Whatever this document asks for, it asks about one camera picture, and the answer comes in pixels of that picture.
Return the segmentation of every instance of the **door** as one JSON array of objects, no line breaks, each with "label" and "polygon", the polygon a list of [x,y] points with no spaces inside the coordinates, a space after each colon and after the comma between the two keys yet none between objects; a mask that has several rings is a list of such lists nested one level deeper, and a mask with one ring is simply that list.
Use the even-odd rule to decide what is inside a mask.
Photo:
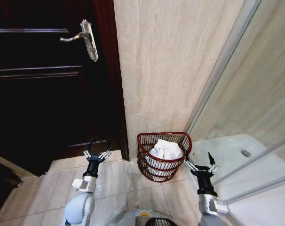
[{"label": "door", "polygon": [[[99,59],[84,39],[92,24]],[[36,174],[53,159],[93,151],[127,155],[114,8],[99,0],[0,0],[0,155]]]}]

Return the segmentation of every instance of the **floor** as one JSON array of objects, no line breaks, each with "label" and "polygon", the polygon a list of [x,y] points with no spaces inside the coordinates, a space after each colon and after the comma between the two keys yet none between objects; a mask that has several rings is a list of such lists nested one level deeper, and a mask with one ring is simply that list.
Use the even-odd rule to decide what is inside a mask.
[{"label": "floor", "polygon": [[[82,156],[57,160],[46,175],[23,179],[22,186],[13,190],[0,210],[0,226],[59,226],[64,207],[77,193],[71,183],[81,178],[86,166]],[[113,151],[99,166],[90,225],[105,226],[119,212],[140,208],[196,226],[201,218],[198,201],[183,170],[165,183],[152,182],[139,171],[137,159],[123,161],[120,151]]]}]

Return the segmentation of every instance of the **towel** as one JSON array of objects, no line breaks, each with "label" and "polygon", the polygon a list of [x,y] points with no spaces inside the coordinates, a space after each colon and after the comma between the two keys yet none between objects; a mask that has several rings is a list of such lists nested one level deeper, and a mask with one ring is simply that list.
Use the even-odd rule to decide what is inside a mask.
[{"label": "towel", "polygon": [[150,154],[166,160],[174,160],[182,157],[182,151],[177,143],[158,139]]},{"label": "towel", "polygon": [[[162,139],[158,139],[158,142],[154,145],[154,148],[151,149],[150,154],[165,160],[174,160],[179,159],[182,157],[182,151],[177,143],[165,141]],[[152,159],[147,156],[146,157],[147,163],[150,164],[153,167],[158,168],[158,161],[152,161]],[[166,163],[162,164],[159,168],[168,170],[172,167],[172,163]],[[162,171],[162,170],[156,170],[152,167],[148,167],[148,170],[150,173],[158,176],[170,176],[172,172]],[[156,177],[155,181],[162,181],[164,178]]]}]

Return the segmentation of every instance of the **wall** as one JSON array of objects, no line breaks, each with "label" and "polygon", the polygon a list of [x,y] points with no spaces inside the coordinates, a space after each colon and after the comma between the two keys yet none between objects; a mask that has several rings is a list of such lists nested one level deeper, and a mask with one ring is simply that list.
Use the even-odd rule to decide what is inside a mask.
[{"label": "wall", "polygon": [[194,141],[285,140],[285,0],[262,1],[193,130]]},{"label": "wall", "polygon": [[182,131],[243,0],[115,0],[130,158],[141,132]]}]

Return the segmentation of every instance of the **door handle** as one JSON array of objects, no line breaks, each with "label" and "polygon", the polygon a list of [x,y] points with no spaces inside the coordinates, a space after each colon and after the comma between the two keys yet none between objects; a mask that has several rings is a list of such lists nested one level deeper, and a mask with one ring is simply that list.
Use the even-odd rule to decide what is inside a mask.
[{"label": "door handle", "polygon": [[92,34],[91,23],[84,19],[82,23],[80,23],[80,26],[82,32],[69,39],[60,38],[60,41],[74,41],[79,38],[84,38],[89,57],[96,62],[99,56],[95,46],[94,35]]}]

